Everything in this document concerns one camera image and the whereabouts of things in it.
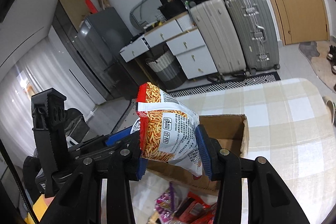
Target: robotic arm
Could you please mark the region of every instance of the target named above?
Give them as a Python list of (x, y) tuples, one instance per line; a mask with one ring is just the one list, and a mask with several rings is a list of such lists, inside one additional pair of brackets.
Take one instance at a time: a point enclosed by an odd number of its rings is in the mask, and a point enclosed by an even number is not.
[[(140, 157), (139, 132), (131, 128), (67, 148), (64, 134), (66, 97), (49, 89), (31, 98), (34, 137), (42, 170), (41, 193), (55, 196), (42, 224), (100, 223), (101, 180), (107, 178), (108, 224), (135, 224), (129, 181), (139, 181), (147, 160)], [(248, 179), (249, 224), (309, 224), (302, 208), (263, 157), (247, 160), (222, 149), (204, 127), (196, 140), (205, 174), (221, 181), (214, 223), (241, 223), (242, 178)]]

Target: gray suitcase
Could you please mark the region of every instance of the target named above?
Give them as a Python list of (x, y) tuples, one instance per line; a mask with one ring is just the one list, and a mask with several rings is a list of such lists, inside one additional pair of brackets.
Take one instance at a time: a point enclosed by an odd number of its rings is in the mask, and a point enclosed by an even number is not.
[(224, 0), (208, 0), (190, 13), (221, 74), (245, 71), (246, 63)]
[(246, 64), (255, 70), (279, 69), (279, 49), (266, 0), (225, 0), (243, 49)]

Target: beige and white tablecloth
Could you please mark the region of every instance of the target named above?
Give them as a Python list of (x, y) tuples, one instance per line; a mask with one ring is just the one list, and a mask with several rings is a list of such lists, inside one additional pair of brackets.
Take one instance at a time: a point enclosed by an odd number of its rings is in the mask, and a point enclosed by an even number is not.
[[(312, 83), (289, 79), (177, 99), (199, 115), (245, 114), (250, 133), (248, 158), (269, 160), (311, 224), (320, 224), (328, 215), (336, 202), (336, 139), (322, 97)], [(140, 182), (131, 182), (138, 224), (146, 223), (154, 200), (167, 187), (167, 181), (149, 172)], [(242, 223), (247, 222), (245, 180)]]

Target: rug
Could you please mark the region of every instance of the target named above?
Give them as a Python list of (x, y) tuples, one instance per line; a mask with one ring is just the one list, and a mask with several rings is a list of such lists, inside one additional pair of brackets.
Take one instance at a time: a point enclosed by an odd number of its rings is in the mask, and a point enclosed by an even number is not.
[(334, 42), (330, 41), (302, 42), (299, 44), (299, 50), (307, 58), (315, 74), (321, 81), (336, 93), (334, 90), (336, 75), (331, 72), (332, 63), (327, 59), (331, 45), (336, 46)]
[(206, 92), (211, 92), (211, 91), (241, 88), (241, 87), (249, 86), (249, 85), (265, 84), (265, 83), (275, 82), (279, 80), (280, 80), (280, 76), (278, 75), (276, 71), (274, 71), (274, 72), (269, 72), (269, 73), (263, 73), (260, 75), (250, 76), (244, 79), (226, 80), (226, 81), (221, 81), (219, 83), (214, 83), (214, 84), (196, 86), (196, 87), (187, 88), (183, 90), (175, 90), (169, 93), (169, 95), (171, 95), (172, 97), (181, 97), (181, 96), (201, 94), (201, 93), (206, 93)]

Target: white curtain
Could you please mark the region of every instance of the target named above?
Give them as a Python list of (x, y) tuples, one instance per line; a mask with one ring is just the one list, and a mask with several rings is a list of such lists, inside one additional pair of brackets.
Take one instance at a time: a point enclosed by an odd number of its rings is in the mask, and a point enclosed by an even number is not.
[(57, 60), (56, 49), (49, 38), (42, 39), (19, 61), (36, 93), (54, 88), (67, 97), (65, 109), (74, 107), (87, 117), (95, 103), (71, 72)]
[(67, 97), (65, 109), (77, 108), (87, 117), (95, 107), (81, 85), (57, 60), (56, 49), (44, 38), (31, 48), (0, 83), (0, 137), (14, 164), (22, 167), (36, 148), (31, 101), (25, 83), (36, 93), (54, 88)]

